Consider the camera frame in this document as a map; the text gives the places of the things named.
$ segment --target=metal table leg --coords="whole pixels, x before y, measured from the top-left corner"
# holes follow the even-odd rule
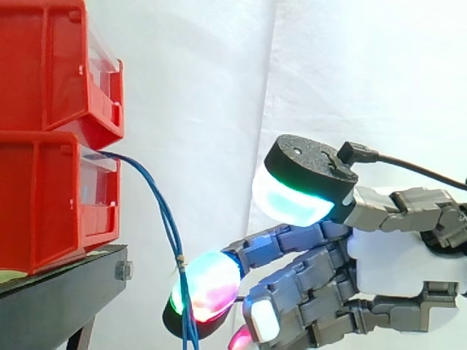
[[[68,339],[66,350],[88,350],[90,344],[90,336],[93,332],[94,320],[93,317],[83,328],[78,330],[73,336]]]

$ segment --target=white fabric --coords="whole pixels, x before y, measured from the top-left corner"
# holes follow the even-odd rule
[[[88,3],[126,65],[126,138],[113,150],[152,171],[188,260],[244,236],[254,168],[281,133],[335,147],[359,141],[458,179],[467,175],[462,1],[279,0],[272,51],[271,0]],[[422,181],[389,166],[357,170],[367,186]],[[120,242],[129,244],[135,275],[99,314],[91,350],[181,349],[161,322],[176,274],[158,209],[126,166],[122,191]],[[248,232],[272,223],[253,207]],[[434,334],[378,330],[332,349],[462,348],[466,321],[461,303],[457,321]],[[227,323],[201,348],[225,349],[239,324]]]
[[[335,147],[346,140],[361,142],[463,181],[466,6],[460,1],[279,1],[258,162],[278,135],[296,133]],[[386,165],[355,170],[360,184],[370,187],[439,186]],[[272,224],[252,206],[250,233]],[[278,265],[261,269],[250,282]],[[467,302],[459,297],[458,305],[459,315],[433,333],[376,330],[348,335],[329,348],[464,347]],[[236,322],[242,323],[238,314]]]

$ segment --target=led fingertip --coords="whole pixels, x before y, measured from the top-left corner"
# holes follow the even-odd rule
[[[279,335],[279,320],[270,300],[255,301],[251,305],[250,317],[259,343],[267,343]]]
[[[237,263],[222,252],[207,252],[186,268],[193,316],[198,322],[208,322],[223,315],[234,304],[241,283]],[[174,286],[170,303],[182,314],[180,281]]]
[[[256,171],[252,194],[260,209],[279,222],[307,227],[329,214],[334,204],[279,182],[262,164]]]
[[[258,345],[253,342],[247,325],[243,325],[233,335],[228,344],[228,350],[258,350]]]

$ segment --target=pink light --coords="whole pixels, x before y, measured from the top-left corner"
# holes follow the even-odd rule
[[[233,335],[228,344],[228,350],[250,350],[258,347],[253,343],[253,339],[247,325],[243,325]]]

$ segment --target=black sensor cap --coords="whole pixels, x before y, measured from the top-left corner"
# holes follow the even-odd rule
[[[287,187],[332,203],[341,203],[358,182],[336,149],[300,136],[279,136],[264,166]]]
[[[229,312],[230,309],[226,310],[222,315],[215,319],[207,322],[196,322],[199,339],[205,339],[214,333],[222,323],[224,323]],[[170,333],[178,338],[182,338],[182,316],[172,308],[170,301],[167,302],[166,308],[163,310],[162,321]]]

